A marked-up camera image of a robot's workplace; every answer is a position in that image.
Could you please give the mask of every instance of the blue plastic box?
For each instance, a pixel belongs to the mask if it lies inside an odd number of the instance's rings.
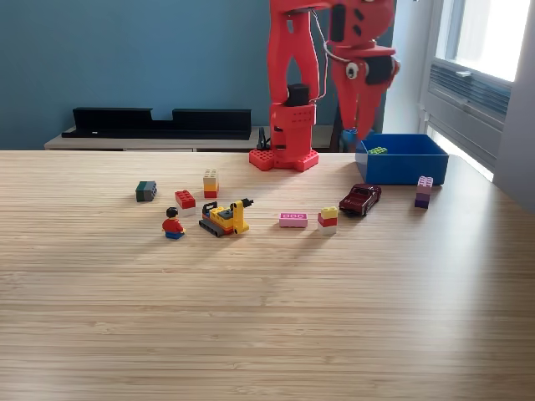
[[[369,155],[368,150],[383,147],[387,155]],[[363,140],[355,159],[366,184],[417,185],[418,179],[433,177],[444,184],[450,156],[427,135],[382,134]]]

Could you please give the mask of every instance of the cable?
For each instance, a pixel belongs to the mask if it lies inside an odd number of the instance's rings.
[[[316,13],[315,10],[312,11],[312,14],[316,18],[316,25],[318,26],[319,34],[321,36],[321,39],[324,42],[324,49],[325,49],[325,36],[324,36],[323,31],[321,30],[321,25],[319,24],[318,14]],[[328,77],[327,73],[328,73],[328,69],[329,69],[329,56],[327,55],[327,52],[324,51],[324,53],[325,53],[324,92],[323,92],[323,94],[319,95],[316,99],[312,99],[313,102],[316,102],[316,101],[322,99],[327,94],[327,77]]]
[[[318,26],[319,34],[321,35],[321,39],[324,41],[324,52],[325,52],[325,54],[327,56],[329,56],[330,58],[332,58],[333,60],[339,61],[341,63],[350,63],[350,60],[348,60],[346,58],[341,58],[341,57],[337,56],[336,54],[333,54],[329,50],[329,46],[327,45],[327,41],[325,40],[324,31],[322,31],[321,25],[319,24],[318,14],[315,11],[312,11],[312,14],[316,18],[316,25]]]

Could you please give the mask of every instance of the toy car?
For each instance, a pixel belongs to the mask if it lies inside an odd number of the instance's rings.
[[[381,199],[381,187],[377,185],[356,184],[351,192],[342,199],[339,208],[350,215],[366,216],[369,209]]]

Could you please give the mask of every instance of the red 3d-printed robot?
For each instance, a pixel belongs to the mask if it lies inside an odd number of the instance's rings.
[[[328,42],[316,14],[323,8],[331,11]],[[271,0],[267,55],[272,97],[271,149],[259,146],[249,154],[249,161],[260,170],[305,171],[318,163],[318,154],[312,150],[312,128],[316,123],[316,101],[325,93],[319,93],[311,16],[324,41],[325,66],[332,61],[342,122],[346,129],[357,128],[359,139],[371,130],[381,95],[400,70],[393,58],[395,50],[375,43],[394,19],[394,0]],[[291,57],[301,71],[301,84],[288,85],[286,80]]]

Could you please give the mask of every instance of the yellow lego vehicle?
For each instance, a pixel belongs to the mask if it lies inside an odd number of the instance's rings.
[[[230,207],[217,207],[217,202],[207,203],[202,207],[199,226],[217,237],[242,234],[249,230],[249,225],[243,220],[243,209],[253,202],[246,198],[232,203]]]

